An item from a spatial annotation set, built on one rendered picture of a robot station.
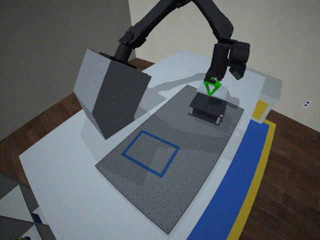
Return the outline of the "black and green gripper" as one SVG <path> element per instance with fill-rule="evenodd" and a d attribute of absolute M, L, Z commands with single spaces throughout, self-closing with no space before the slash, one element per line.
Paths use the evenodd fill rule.
<path fill-rule="evenodd" d="M 220 61 L 212 57 L 210 68 L 208 69 L 203 81 L 209 96 L 212 96 L 212 94 L 221 86 L 221 83 L 219 83 L 219 81 L 222 81 L 222 79 L 224 78 L 224 76 L 215 74 L 218 62 L 225 63 L 226 60 Z M 215 80 L 215 78 L 217 78 L 217 81 Z M 210 92 L 208 84 L 215 87 L 212 92 Z"/>

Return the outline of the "blue tape square outline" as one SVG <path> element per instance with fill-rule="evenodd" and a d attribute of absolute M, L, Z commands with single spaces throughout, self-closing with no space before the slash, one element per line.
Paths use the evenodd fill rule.
<path fill-rule="evenodd" d="M 142 133 L 144 133 L 144 134 L 146 134 L 146 135 L 148 135 L 150 137 L 153 137 L 153 138 L 155 138 L 155 139 L 157 139 L 157 140 L 159 140 L 159 141 L 161 141 L 161 142 L 163 142 L 165 144 L 168 144 L 168 145 L 176 148 L 174 153 L 172 154 L 171 158 L 169 159 L 169 161 L 167 162 L 166 166 L 164 167 L 164 169 L 162 170 L 161 173 L 158 173 L 157 171 L 147 167 L 146 165 L 140 163 L 139 161 L 137 161 L 137 160 L 133 159 L 132 157 L 130 157 L 130 156 L 125 154 L 129 150 L 129 148 L 134 144 L 134 142 L 139 138 L 139 136 Z M 148 133 L 148 132 L 146 132 L 144 130 L 141 130 L 139 132 L 139 134 L 133 139 L 133 141 L 128 145 L 128 147 L 123 151 L 123 153 L 121 155 L 124 156 L 125 158 L 129 159 L 130 161 L 134 162 L 135 164 L 141 166 L 142 168 L 148 170 L 149 172 L 151 172 L 151 173 L 157 175 L 158 177 L 162 178 L 164 176 L 165 172 L 167 171 L 168 167 L 170 166 L 171 162 L 173 161 L 174 157 L 176 156 L 177 152 L 179 151 L 179 149 L 180 149 L 179 146 L 174 145 L 174 144 L 172 144 L 172 143 L 170 143 L 170 142 L 168 142 L 166 140 L 163 140 L 163 139 L 161 139 L 161 138 L 159 138 L 159 137 L 157 137 L 157 136 L 155 136 L 153 134 L 150 134 L 150 133 Z"/>

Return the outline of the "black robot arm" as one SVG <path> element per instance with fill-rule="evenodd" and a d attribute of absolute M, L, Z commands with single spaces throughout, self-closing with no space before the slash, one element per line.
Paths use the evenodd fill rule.
<path fill-rule="evenodd" d="M 174 11 L 176 8 L 179 9 L 180 7 L 183 7 L 191 1 L 195 3 L 202 12 L 213 30 L 213 34 L 218 40 L 214 45 L 212 57 L 218 61 L 226 61 L 217 62 L 215 74 L 224 77 L 227 66 L 229 66 L 229 72 L 236 80 L 240 80 L 243 78 L 246 70 L 246 63 L 250 55 L 250 44 L 230 39 L 234 27 L 212 0 L 160 0 L 144 18 L 134 26 L 131 26 L 124 36 L 119 39 L 121 44 L 119 44 L 113 57 L 102 52 L 99 54 L 137 69 L 136 66 L 128 63 L 132 49 L 139 48 L 146 41 L 146 37 L 155 26 L 170 12 Z"/>

